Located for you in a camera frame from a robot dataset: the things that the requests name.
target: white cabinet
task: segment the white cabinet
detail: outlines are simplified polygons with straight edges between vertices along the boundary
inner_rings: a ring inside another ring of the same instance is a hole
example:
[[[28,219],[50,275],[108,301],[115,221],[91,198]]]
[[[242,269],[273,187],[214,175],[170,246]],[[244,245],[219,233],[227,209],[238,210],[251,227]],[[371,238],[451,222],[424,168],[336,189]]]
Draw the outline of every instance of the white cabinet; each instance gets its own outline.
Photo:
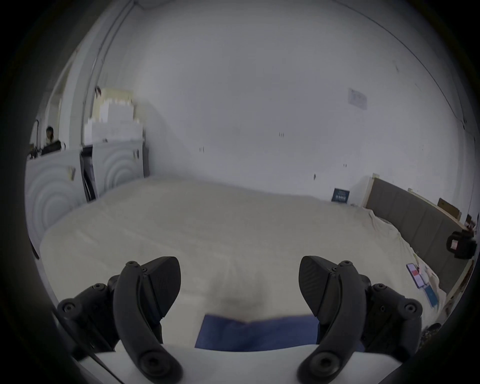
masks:
[[[143,140],[94,143],[92,164],[96,195],[144,177]]]
[[[25,170],[25,214],[28,235],[38,255],[45,231],[86,203],[80,149],[28,160]]]

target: white bed sheet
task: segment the white bed sheet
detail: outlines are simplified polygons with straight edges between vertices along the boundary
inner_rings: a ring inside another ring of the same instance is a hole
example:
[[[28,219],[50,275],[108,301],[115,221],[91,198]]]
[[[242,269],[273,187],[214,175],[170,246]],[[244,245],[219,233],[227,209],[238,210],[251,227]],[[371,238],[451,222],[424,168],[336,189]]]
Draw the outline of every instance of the white bed sheet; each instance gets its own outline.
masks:
[[[164,341],[194,346],[206,313],[241,321],[310,314],[298,286],[300,260],[351,260],[372,284],[420,301],[422,325],[435,322],[445,293],[431,282],[431,308],[407,263],[421,262],[397,229],[372,211],[312,197],[149,178],[110,191],[50,228],[40,255],[59,300],[125,263],[176,256],[181,289],[162,320]]]

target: white wall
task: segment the white wall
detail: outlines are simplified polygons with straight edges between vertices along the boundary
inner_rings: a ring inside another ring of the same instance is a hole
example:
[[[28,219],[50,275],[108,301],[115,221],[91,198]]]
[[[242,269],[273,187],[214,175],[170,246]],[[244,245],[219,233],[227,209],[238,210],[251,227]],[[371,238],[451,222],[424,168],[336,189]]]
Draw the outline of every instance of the white wall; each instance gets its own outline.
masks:
[[[423,65],[335,2],[176,0],[128,16],[99,85],[134,92],[152,174],[360,204],[378,173],[467,212],[475,148],[451,70],[393,8],[353,3]]]

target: black cable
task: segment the black cable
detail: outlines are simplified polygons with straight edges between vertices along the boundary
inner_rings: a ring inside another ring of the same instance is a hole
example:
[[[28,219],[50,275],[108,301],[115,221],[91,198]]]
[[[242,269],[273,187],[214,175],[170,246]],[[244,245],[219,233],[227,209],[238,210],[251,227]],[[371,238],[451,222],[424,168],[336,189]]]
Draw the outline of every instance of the black cable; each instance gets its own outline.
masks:
[[[77,343],[77,345],[83,350],[83,352],[85,352],[86,355],[88,355],[94,362],[96,362],[98,365],[100,365],[100,367],[102,367],[104,370],[106,370],[108,373],[110,373],[115,379],[117,379],[117,381],[120,383],[120,384],[125,384],[122,380],[120,380],[116,374],[114,374],[110,368],[108,368],[102,360],[100,360],[98,358],[98,356],[93,353],[90,349],[86,348],[83,343],[78,340],[78,338],[75,336],[75,334],[72,332],[72,330],[70,329],[70,327],[68,326],[68,324],[65,322],[65,320],[63,319],[63,317],[61,317],[59,315],[59,313],[57,312],[57,310],[54,308],[52,310],[53,312],[53,315],[57,318],[57,320],[59,321],[60,325],[63,327],[63,329],[65,330],[65,332],[67,332],[68,336],[70,336],[73,341],[75,343]]]

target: small blue sign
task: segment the small blue sign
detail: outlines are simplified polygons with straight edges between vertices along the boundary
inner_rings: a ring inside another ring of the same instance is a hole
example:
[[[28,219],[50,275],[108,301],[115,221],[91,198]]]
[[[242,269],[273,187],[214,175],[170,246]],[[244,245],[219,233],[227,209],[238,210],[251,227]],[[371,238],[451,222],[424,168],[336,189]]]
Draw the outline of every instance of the small blue sign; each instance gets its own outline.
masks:
[[[335,188],[335,190],[333,191],[332,201],[338,203],[346,203],[348,200],[348,195],[350,195],[350,191]]]

